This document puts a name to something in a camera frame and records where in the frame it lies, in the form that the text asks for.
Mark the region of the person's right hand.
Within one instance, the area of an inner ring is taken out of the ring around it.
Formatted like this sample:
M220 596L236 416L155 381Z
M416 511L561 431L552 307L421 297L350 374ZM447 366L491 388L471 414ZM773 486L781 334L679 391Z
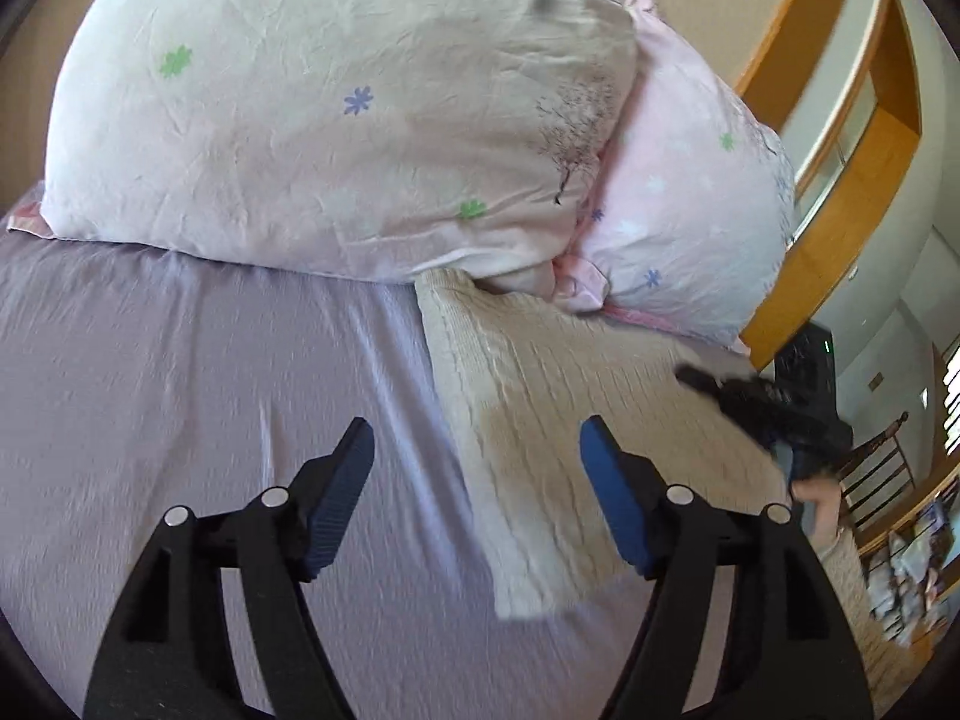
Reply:
M836 479L829 476L811 476L791 484L793 498L811 507L805 533L817 551L826 550L838 538L839 512L841 512L841 488Z

